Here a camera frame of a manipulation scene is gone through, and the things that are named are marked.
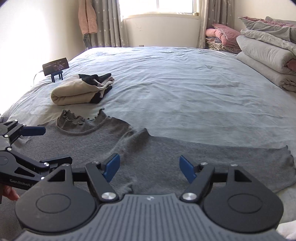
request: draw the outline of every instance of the gray ribbed plate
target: gray ribbed plate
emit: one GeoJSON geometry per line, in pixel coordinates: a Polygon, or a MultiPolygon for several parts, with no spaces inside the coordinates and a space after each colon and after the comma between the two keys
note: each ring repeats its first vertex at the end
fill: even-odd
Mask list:
{"type": "Polygon", "coordinates": [[[125,195],[105,204],[83,228],[59,236],[24,231],[17,241],[284,241],[275,230],[237,234],[210,221],[196,204],[183,203],[175,194],[125,195]]]}

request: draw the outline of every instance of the phone screen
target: phone screen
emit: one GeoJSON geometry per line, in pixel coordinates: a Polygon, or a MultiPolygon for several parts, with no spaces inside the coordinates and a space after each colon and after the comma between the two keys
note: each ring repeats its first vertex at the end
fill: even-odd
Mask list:
{"type": "Polygon", "coordinates": [[[54,72],[58,72],[58,71],[69,68],[69,64],[68,64],[67,58],[61,58],[42,65],[42,68],[43,68],[44,75],[47,76],[54,72]]]}

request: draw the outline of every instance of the wall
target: wall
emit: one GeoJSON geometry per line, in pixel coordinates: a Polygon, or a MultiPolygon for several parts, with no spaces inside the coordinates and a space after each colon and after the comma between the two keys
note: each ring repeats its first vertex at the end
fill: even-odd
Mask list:
{"type": "Polygon", "coordinates": [[[33,85],[42,64],[84,50],[78,0],[8,0],[0,8],[0,113],[33,85]]]}
{"type": "Polygon", "coordinates": [[[296,5],[290,0],[236,0],[235,29],[245,28],[238,17],[265,19],[266,16],[276,19],[296,21],[296,5]]]}
{"type": "Polygon", "coordinates": [[[195,16],[142,15],[125,19],[130,47],[196,47],[200,20],[195,16]]]}

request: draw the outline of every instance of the pink jacket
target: pink jacket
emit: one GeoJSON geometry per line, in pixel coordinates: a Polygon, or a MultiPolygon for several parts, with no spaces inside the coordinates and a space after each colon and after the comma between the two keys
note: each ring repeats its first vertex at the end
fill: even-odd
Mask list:
{"type": "Polygon", "coordinates": [[[96,12],[91,5],[91,0],[79,0],[78,19],[83,35],[98,32],[96,12]]]}

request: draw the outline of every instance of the window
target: window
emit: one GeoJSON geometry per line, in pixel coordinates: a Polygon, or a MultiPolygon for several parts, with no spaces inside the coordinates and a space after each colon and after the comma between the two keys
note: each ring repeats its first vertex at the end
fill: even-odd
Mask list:
{"type": "Polygon", "coordinates": [[[199,11],[199,0],[119,0],[124,17],[145,13],[189,14],[199,11]]]}

